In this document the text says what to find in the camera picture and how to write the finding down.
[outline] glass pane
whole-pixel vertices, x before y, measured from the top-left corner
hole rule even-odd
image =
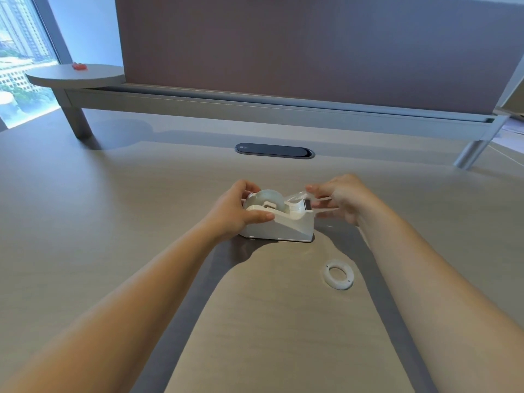
[[[31,0],[0,0],[0,117],[8,128],[59,108],[50,88],[25,75],[57,63]]]

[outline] person's left hand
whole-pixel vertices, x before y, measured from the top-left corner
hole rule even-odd
[[[242,203],[251,193],[260,188],[249,181],[239,180],[216,201],[202,223],[216,230],[219,240],[236,236],[246,225],[271,221],[275,215],[266,211],[247,211]]]

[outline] red object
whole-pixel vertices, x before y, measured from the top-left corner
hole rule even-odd
[[[86,64],[83,64],[83,63],[73,62],[73,69],[75,69],[75,70],[87,70],[88,66]]]

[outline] person's right hand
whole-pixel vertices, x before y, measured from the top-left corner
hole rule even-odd
[[[383,204],[362,181],[352,174],[342,175],[321,184],[307,185],[306,190],[316,198],[331,197],[311,203],[314,209],[332,209],[319,212],[318,218],[343,218],[353,225],[358,225],[359,217],[366,210]]]

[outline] person's left arm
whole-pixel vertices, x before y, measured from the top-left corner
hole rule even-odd
[[[274,215],[246,211],[260,188],[236,182],[208,215],[37,354],[5,393],[123,393],[131,390],[206,256],[247,224]]]

